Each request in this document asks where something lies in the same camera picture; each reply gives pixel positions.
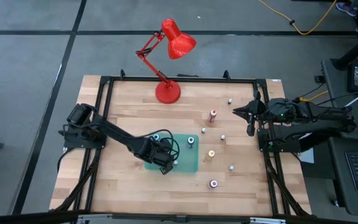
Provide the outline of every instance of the yellow cable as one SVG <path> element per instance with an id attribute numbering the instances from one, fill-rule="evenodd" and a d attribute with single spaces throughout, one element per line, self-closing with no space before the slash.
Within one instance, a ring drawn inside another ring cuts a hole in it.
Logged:
<path id="1" fill-rule="evenodd" d="M 319 94 L 317 94 L 316 96 L 314 96 L 314 97 L 312 97 L 312 98 L 310 98 L 310 99 L 305 99 L 305 98 L 303 98 L 303 97 L 299 97 L 299 100 L 300 100 L 300 101 L 309 102 L 309 101 L 312 101 L 312 100 L 316 99 L 317 97 L 319 97 L 319 96 L 321 96 L 321 95 L 324 95 L 324 94 L 326 94 L 326 93 L 328 93 L 328 91 L 324 91 L 324 92 L 322 92 L 322 93 L 319 93 Z"/>
<path id="2" fill-rule="evenodd" d="M 268 7 L 271 11 L 277 13 L 278 15 L 288 19 L 290 22 L 292 21 L 292 19 L 290 19 L 288 16 L 282 14 L 281 12 L 278 12 L 276 10 L 274 10 L 273 8 L 271 8 L 268 4 L 264 3 L 262 0 L 258 0 L 260 3 L 264 4 L 266 7 Z M 298 28 L 297 26 L 295 25 L 295 23 L 292 24 L 292 26 L 296 29 L 296 31 L 298 31 L 299 34 L 301 35 L 308 35 L 310 34 L 311 32 L 313 32 L 319 25 L 320 23 L 326 18 L 326 16 L 328 15 L 328 13 L 331 11 L 331 9 L 334 7 L 334 5 L 336 4 L 336 1 L 335 0 L 333 2 L 333 4 L 329 7 L 328 11 L 324 14 L 324 16 L 320 19 L 320 21 L 318 21 L 318 23 L 309 31 L 309 32 L 305 32 L 305 33 L 302 33 Z"/>

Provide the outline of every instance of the wooden table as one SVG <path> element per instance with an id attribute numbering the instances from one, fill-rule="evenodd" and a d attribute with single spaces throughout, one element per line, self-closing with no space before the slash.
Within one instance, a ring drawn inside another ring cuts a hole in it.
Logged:
<path id="1" fill-rule="evenodd" d="M 78 103 L 94 105 L 99 80 L 100 76 L 84 76 Z M 280 80 L 267 80 L 267 84 L 270 98 L 284 97 Z M 124 145 L 108 138 L 101 154 L 91 210 L 109 213 L 271 215 L 267 175 L 257 138 L 249 137 L 246 121 L 232 114 L 233 108 L 252 100 L 252 85 L 181 82 L 181 98 L 171 105 L 157 101 L 156 85 L 157 82 L 114 82 L 108 120 L 135 136 L 162 128 L 174 134 L 197 134 L 200 138 L 198 172 L 162 175 L 146 170 L 143 162 L 129 153 Z M 229 98 L 233 99 L 231 105 L 227 104 Z M 215 122 L 209 123 L 207 119 L 212 109 L 217 110 L 218 115 Z M 205 134 L 201 133 L 201 128 L 207 129 Z M 220 140 L 222 134 L 226 135 L 224 141 Z M 205 161 L 209 150 L 214 150 L 216 155 L 212 161 Z M 50 208 L 59 206 L 76 185 L 84 151 L 75 149 L 62 160 Z M 303 209 L 310 212 L 298 160 L 289 153 L 280 155 L 289 191 Z M 233 171 L 229 171 L 230 165 L 234 166 Z M 208 188 L 211 179 L 218 181 L 216 189 Z M 84 207 L 87 190 L 88 187 L 84 187 L 81 208 Z M 279 192 L 276 186 L 279 211 L 283 212 Z"/>

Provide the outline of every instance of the small cylinder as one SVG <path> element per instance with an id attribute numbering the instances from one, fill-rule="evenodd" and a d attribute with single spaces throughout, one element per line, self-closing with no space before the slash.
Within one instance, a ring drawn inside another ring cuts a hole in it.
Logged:
<path id="1" fill-rule="evenodd" d="M 210 150 L 206 155 L 205 155 L 205 160 L 206 161 L 211 161 L 212 158 L 215 156 L 215 152 Z"/>
<path id="2" fill-rule="evenodd" d="M 214 189 L 214 188 L 216 188 L 218 186 L 218 182 L 216 181 L 216 180 L 211 180 L 211 181 L 209 181 L 209 183 L 208 183 L 208 187 L 210 188 L 210 189 Z"/>
<path id="3" fill-rule="evenodd" d="M 211 112 L 209 113 L 209 122 L 213 122 L 215 120 L 216 117 L 216 110 L 211 110 Z"/>
<path id="4" fill-rule="evenodd" d="M 187 139 L 187 144 L 189 144 L 190 147 L 193 147 L 194 138 L 193 138 L 193 137 L 189 137 L 189 138 Z"/>

